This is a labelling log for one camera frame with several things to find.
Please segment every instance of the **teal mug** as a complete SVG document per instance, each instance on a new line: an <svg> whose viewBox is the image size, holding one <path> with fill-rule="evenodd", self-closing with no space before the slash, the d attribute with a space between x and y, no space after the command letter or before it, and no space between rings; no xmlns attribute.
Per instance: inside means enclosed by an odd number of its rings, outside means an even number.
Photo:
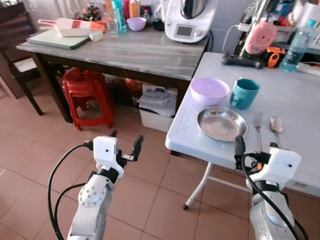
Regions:
<svg viewBox="0 0 320 240"><path fill-rule="evenodd" d="M239 79L232 90L230 104L236 109L247 109L260 90L260 84L250 79Z"/></svg>

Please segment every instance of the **cutting board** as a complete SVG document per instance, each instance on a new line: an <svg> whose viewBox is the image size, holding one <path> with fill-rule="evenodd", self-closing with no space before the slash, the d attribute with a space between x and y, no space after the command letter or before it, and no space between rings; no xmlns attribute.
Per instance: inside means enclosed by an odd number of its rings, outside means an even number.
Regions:
<svg viewBox="0 0 320 240"><path fill-rule="evenodd" d="M36 33L27 41L33 44L52 46L62 49L77 49L90 40L89 36L60 36L54 28Z"/></svg>

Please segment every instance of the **purple bowl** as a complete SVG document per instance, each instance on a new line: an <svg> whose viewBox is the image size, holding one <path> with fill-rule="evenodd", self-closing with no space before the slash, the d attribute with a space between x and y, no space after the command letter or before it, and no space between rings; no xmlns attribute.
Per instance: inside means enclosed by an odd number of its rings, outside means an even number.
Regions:
<svg viewBox="0 0 320 240"><path fill-rule="evenodd" d="M221 103L229 91L229 86L217 78L197 78L191 83L191 95L202 105Z"/></svg>
<svg viewBox="0 0 320 240"><path fill-rule="evenodd" d="M147 20L144 17L130 17L126 20L129 28L134 31L141 31L146 26Z"/></svg>

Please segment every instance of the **spoon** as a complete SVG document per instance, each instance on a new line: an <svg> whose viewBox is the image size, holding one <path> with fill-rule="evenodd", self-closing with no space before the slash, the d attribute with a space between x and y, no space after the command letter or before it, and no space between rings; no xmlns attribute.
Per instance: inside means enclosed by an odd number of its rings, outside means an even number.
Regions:
<svg viewBox="0 0 320 240"><path fill-rule="evenodd" d="M272 131L276 136L276 143L278 144L279 148L281 148L279 134L282 133L283 128L282 128L282 121L278 116L271 117L270 128L272 129Z"/></svg>

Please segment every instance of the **mug handle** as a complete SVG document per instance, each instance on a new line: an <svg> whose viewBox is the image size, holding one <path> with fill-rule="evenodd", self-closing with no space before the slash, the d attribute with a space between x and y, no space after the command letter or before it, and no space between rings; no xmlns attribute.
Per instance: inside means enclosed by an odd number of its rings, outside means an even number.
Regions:
<svg viewBox="0 0 320 240"><path fill-rule="evenodd" d="M232 100L232 102L231 102L231 106L232 106L232 107L235 107L235 106L237 105L237 103L238 103L238 101L239 101L239 99L240 99L240 95L241 95L241 94L238 94L238 95L235 95L235 96L234 96L234 98L233 98L233 100Z"/></svg>

